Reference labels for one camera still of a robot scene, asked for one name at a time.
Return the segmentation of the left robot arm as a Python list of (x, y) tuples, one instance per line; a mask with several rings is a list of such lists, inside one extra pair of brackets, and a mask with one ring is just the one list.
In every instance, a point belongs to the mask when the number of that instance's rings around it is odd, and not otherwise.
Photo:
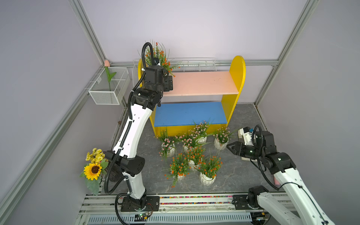
[(173, 78), (169, 70), (161, 66), (150, 42), (143, 45), (141, 60), (141, 77), (129, 94), (124, 130), (113, 150), (106, 152), (109, 165), (104, 181), (104, 192), (108, 195), (126, 181), (127, 198), (135, 210), (143, 210), (147, 205), (142, 179), (145, 159), (137, 155), (138, 143), (150, 115), (161, 105), (164, 92), (173, 90)]

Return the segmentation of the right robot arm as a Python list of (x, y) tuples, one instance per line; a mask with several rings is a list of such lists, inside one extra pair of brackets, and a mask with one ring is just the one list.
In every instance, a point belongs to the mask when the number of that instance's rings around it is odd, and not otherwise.
[(260, 125), (254, 129), (241, 128), (238, 141), (226, 147), (236, 156), (257, 160), (257, 168), (274, 189), (283, 188), (294, 205), (297, 215), (282, 205), (264, 186), (248, 190), (246, 203), (250, 209), (263, 209), (281, 225), (332, 225), (303, 182), (290, 156), (279, 152), (274, 136), (263, 131)]

